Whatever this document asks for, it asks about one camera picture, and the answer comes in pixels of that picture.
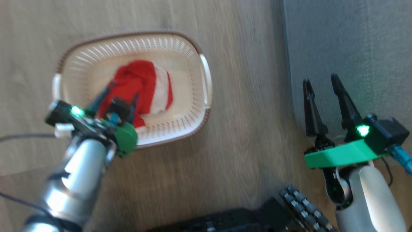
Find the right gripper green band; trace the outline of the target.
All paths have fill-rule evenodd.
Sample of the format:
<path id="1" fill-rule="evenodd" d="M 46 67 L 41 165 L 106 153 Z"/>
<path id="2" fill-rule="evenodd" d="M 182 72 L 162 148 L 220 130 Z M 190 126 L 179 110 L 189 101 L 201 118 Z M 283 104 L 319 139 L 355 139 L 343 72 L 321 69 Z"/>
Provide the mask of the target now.
<path id="1" fill-rule="evenodd" d="M 305 131 L 308 137 L 316 137 L 315 145 L 304 152 L 306 166 L 321 169 L 325 189 L 336 207 L 348 207 L 353 200 L 364 198 L 370 207 L 372 203 L 387 200 L 387 183 L 373 166 L 373 160 L 386 156 L 376 154 L 365 144 L 357 127 L 362 117 L 344 88 L 339 76 L 331 74 L 331 82 L 338 98 L 342 116 L 342 128 L 347 131 L 346 144 L 336 146 L 324 134 L 328 127 L 323 124 L 315 104 L 315 92 L 309 79 L 303 80 Z"/>

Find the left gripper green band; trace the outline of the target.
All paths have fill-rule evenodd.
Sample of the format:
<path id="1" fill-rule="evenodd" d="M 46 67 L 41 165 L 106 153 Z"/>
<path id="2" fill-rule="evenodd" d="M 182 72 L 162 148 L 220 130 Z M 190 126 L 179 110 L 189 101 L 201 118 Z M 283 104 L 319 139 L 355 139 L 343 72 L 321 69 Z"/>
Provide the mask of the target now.
<path id="1" fill-rule="evenodd" d="M 112 88 L 117 84 L 116 81 L 111 81 L 106 88 L 97 95 L 97 97 L 86 107 L 85 116 L 91 119 L 92 126 L 97 128 L 108 140 L 112 140 L 116 146 L 116 156 L 127 157 L 137 147 L 138 134 L 133 126 L 135 118 L 136 106 L 138 104 L 139 94 L 135 93 L 131 104 L 128 104 L 121 98 L 113 98 L 107 110 L 103 113 L 102 118 L 95 118 L 103 100 L 110 93 Z M 108 115 L 115 112 L 119 115 L 122 122 L 119 122 L 117 127 L 112 127 L 109 124 Z"/>

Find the red and white garment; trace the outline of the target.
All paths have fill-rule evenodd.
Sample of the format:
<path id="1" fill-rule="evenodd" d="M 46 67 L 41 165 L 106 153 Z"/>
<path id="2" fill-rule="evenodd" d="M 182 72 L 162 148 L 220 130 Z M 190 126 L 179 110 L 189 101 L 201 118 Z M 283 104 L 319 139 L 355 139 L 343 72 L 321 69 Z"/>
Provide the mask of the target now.
<path id="1" fill-rule="evenodd" d="M 116 85 L 103 100 L 99 118 L 108 110 L 110 101 L 119 97 L 131 104 L 138 95 L 132 124 L 136 130 L 146 127 L 142 116 L 155 115 L 167 111 L 173 103 L 173 91 L 169 73 L 159 65 L 147 60 L 135 60 L 121 66 L 112 82 Z"/>

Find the cream plastic laundry basket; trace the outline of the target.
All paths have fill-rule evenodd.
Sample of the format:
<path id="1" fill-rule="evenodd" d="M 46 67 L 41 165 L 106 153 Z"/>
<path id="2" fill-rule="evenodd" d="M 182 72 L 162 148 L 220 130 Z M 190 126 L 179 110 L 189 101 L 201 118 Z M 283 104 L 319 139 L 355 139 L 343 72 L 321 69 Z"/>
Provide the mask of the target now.
<path id="1" fill-rule="evenodd" d="M 120 66 L 144 59 L 165 69 L 171 79 L 169 110 L 143 119 L 137 149 L 188 138 L 207 123 L 212 104 L 212 77 L 198 43 L 171 29 L 128 31 L 86 39 L 61 57 L 52 79 L 52 98 L 85 108 Z"/>

